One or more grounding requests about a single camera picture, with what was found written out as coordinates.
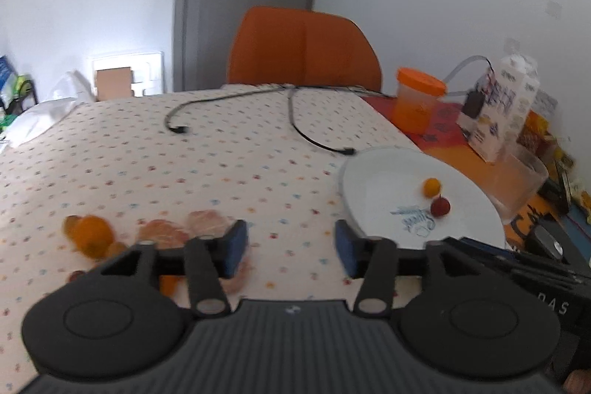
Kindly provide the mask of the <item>person's hand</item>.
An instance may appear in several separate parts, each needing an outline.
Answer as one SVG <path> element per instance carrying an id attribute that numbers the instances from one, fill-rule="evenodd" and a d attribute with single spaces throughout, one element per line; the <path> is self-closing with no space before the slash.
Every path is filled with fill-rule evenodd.
<path id="1" fill-rule="evenodd" d="M 568 394 L 591 394 L 591 370 L 574 370 L 563 384 Z"/>

